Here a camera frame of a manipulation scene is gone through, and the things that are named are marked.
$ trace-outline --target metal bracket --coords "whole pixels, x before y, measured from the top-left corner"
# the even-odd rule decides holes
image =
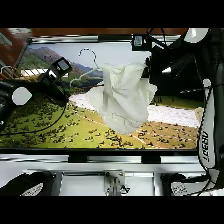
[[[105,171],[104,191],[106,196],[122,196],[129,192],[125,187],[125,173],[122,170]]]

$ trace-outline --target landscape picture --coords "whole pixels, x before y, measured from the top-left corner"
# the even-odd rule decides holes
[[[51,125],[61,115],[63,108],[52,103],[45,95],[35,93],[33,98],[23,107],[13,111],[0,137],[1,147],[33,147],[33,148],[120,148],[120,149],[191,149],[196,147],[197,133],[200,126],[194,109],[203,107],[203,97],[178,95],[173,92],[174,85],[164,87],[156,94],[148,106],[149,117],[141,128],[129,135],[121,135],[107,127],[101,116],[86,100],[85,94],[92,87],[103,81],[103,73],[94,71],[81,80],[69,83],[74,78],[95,68],[93,54],[85,52],[79,56],[83,48],[94,50],[99,66],[104,63],[128,64],[144,63],[148,52],[132,52],[129,43],[64,43],[29,45],[18,65],[18,70],[27,74],[27,79],[35,79],[35,70],[48,69],[61,57],[65,57],[72,66],[72,71],[62,78],[63,86],[70,95],[69,103],[61,119]],[[178,91],[199,88],[197,77],[195,82],[178,81]]]

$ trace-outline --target monitor screen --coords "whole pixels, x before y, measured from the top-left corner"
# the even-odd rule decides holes
[[[80,55],[86,48],[90,50]],[[72,66],[72,71],[62,77],[69,101],[64,111],[51,97],[36,92],[25,105],[13,110],[1,131],[0,146],[77,150],[195,148],[200,126],[195,109],[204,107],[204,93],[191,58],[163,71],[160,89],[147,106],[148,119],[132,133],[114,131],[86,98],[92,88],[103,86],[102,70],[79,79],[96,68],[96,64],[99,67],[143,64],[149,55],[149,52],[132,51],[130,42],[28,45],[17,66],[20,78],[35,82],[53,62],[64,57]]]

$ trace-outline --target mountain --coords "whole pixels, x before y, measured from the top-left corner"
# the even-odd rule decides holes
[[[35,54],[38,58],[43,61],[47,61],[49,63],[53,63],[62,56],[56,53],[55,51],[49,49],[48,47],[41,47],[38,49],[31,49],[28,48],[28,53]],[[85,67],[81,64],[69,61],[72,66],[72,71],[77,74],[78,76],[92,70],[93,68]],[[101,71],[94,71],[90,73],[88,76],[90,77],[103,77],[103,72]]]

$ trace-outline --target sky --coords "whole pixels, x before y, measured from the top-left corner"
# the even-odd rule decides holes
[[[133,62],[145,63],[146,57],[150,52],[132,51],[131,43],[58,43],[58,44],[33,44],[29,48],[37,49],[48,47],[65,57],[71,62],[79,63],[84,66],[95,68],[94,54],[91,51],[82,51],[83,48],[89,48],[96,54],[97,65],[127,65]]]

